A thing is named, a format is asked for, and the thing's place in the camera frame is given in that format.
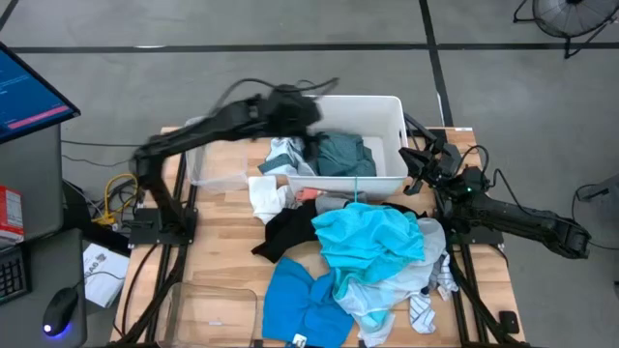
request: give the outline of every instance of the dark green cloth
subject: dark green cloth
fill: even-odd
[[[324,131],[318,134],[317,173],[320,176],[375,177],[371,150],[360,135]]]

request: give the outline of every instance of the monitor screen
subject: monitor screen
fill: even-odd
[[[78,112],[25,63],[0,49],[0,143],[55,125]]]

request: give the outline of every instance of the wooden tabletop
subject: wooden tabletop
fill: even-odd
[[[172,130],[174,129],[166,128],[162,131]],[[445,132],[448,141],[457,145],[461,153],[476,144],[475,135],[471,129],[449,128],[445,129]],[[420,146],[423,146],[421,139],[418,140],[418,143],[420,143]],[[247,148],[249,176],[261,175],[256,166],[264,161],[269,150],[269,139],[258,139],[255,142],[249,143]],[[220,164],[220,168],[221,166],[226,166],[226,159],[229,159],[227,153],[225,151],[218,151],[216,153],[220,154],[220,157],[216,159],[210,157],[211,163],[215,160]],[[179,159],[179,156],[168,159],[163,171],[163,176],[170,191],[172,191],[174,186]],[[480,165],[479,155],[469,155],[465,163]],[[189,184],[187,180],[185,182],[184,194],[187,195]],[[278,178],[278,182],[285,183],[285,177]],[[424,185],[419,194],[413,196],[406,196],[402,193],[402,189],[399,189],[388,201],[408,206],[419,213],[427,211],[430,215],[434,208],[432,192],[426,185]],[[241,189],[221,194],[208,194],[203,190],[199,190],[195,207],[199,211],[199,222],[195,231],[194,243],[189,249],[184,281],[195,285],[250,289],[253,291],[257,298],[255,309],[253,307],[249,309],[235,307],[230,309],[225,315],[236,316],[238,320],[241,320],[242,317],[251,316],[251,311],[256,310],[253,338],[261,339],[264,295],[275,265],[264,257],[251,254],[251,249],[264,241],[264,225],[258,218],[252,216],[248,191],[247,189]],[[126,277],[127,280],[122,291],[121,305],[119,305],[118,312],[116,313],[116,324],[119,327],[121,326],[123,304],[131,279],[133,279],[137,265],[144,258],[149,248],[149,246],[138,246],[132,252]],[[162,247],[158,246],[151,254],[133,289],[127,314],[127,329],[129,329],[152,299],[161,249]],[[309,273],[316,278],[328,272],[326,263],[318,253],[319,250],[320,244],[318,242],[309,242],[289,249],[285,255],[303,264]],[[516,299],[505,260],[496,250],[489,246],[471,246],[471,253],[473,255],[473,264],[480,295],[490,312],[497,319],[500,310],[511,310],[517,313]],[[170,268],[174,263],[175,255],[175,250],[173,250],[170,258]],[[460,267],[463,269],[459,256],[457,256],[457,259]],[[473,319],[473,309],[466,296],[463,295],[463,299],[470,339],[476,340],[477,333]],[[432,292],[431,300],[432,308],[436,312],[434,319],[435,333],[419,334],[411,328],[408,320],[408,301],[404,301],[397,304],[393,309],[396,314],[396,322],[389,339],[384,345],[388,347],[460,346],[454,304],[451,301],[444,302],[436,292]],[[208,307],[204,311],[212,312],[213,303],[209,302]],[[357,347],[359,345],[359,338],[357,338],[358,330],[355,324],[344,346]],[[118,338],[118,334],[113,332],[111,339],[115,340]],[[515,338],[524,340],[524,334],[520,332],[515,335]],[[217,345],[238,345],[239,341],[220,338],[219,341],[211,341],[211,343],[217,343]],[[264,345],[282,346],[283,342],[265,339]]]

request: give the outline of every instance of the gray floor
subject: gray floor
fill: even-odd
[[[0,0],[0,11],[9,3]],[[560,43],[533,24],[512,24],[518,0],[431,0],[440,44]],[[415,0],[20,0],[0,41],[11,46],[423,43]],[[611,25],[599,41],[619,41]],[[234,80],[341,77],[339,94],[396,95],[427,126],[441,126],[428,54],[415,51],[26,54],[22,57],[83,111],[67,139],[140,142],[204,113]],[[619,172],[619,49],[441,51],[456,126],[473,127],[522,204],[570,213],[574,189]],[[237,96],[259,92],[247,86]],[[115,162],[129,150],[65,146],[66,155]],[[65,177],[101,196],[126,166],[65,161]],[[509,200],[500,185],[493,197]],[[578,204],[578,220],[619,246],[616,203]],[[528,341],[550,347],[619,347],[617,253],[592,247],[569,261],[506,237]],[[89,317],[89,344],[106,342],[114,310]]]

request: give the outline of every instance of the red box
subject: red box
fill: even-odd
[[[23,241],[21,194],[0,186],[0,247]]]

